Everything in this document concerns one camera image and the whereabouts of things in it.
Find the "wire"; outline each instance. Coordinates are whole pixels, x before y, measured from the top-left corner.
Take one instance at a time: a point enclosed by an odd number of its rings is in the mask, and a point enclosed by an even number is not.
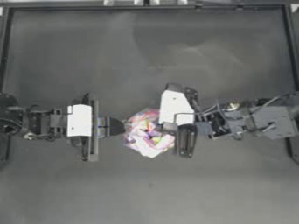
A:
[[[12,124],[15,124],[19,128],[23,127],[23,125],[21,125],[19,122],[16,122],[16,121],[13,121],[13,120],[11,120],[11,119],[5,119],[5,118],[0,117],[0,121],[12,123]]]
[[[282,94],[282,95],[279,95],[279,96],[276,96],[276,97],[274,97],[272,99],[270,99],[252,113],[251,113],[251,115],[254,115],[260,109],[263,109],[266,106],[268,106],[272,102],[275,102],[275,101],[278,101],[278,100],[280,100],[280,99],[283,99],[283,97],[286,97],[286,96],[288,96],[290,95],[290,93],[288,94]]]

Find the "dark gray surface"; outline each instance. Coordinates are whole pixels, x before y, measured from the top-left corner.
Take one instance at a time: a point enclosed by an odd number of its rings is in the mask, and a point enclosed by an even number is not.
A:
[[[103,115],[157,105],[167,82],[200,98],[271,96],[292,89],[279,11],[17,12],[5,91],[20,103],[65,105],[92,91]],[[199,139],[192,160],[143,158],[120,137],[80,162],[63,141],[13,141],[0,173],[5,224],[296,223],[299,167],[284,143]]]

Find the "crumpled plastic bag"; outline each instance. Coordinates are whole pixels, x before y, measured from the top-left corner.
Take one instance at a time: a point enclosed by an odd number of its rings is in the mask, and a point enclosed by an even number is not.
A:
[[[125,147],[149,158],[173,147],[175,137],[156,130],[159,114],[159,109],[145,108],[125,121]]]

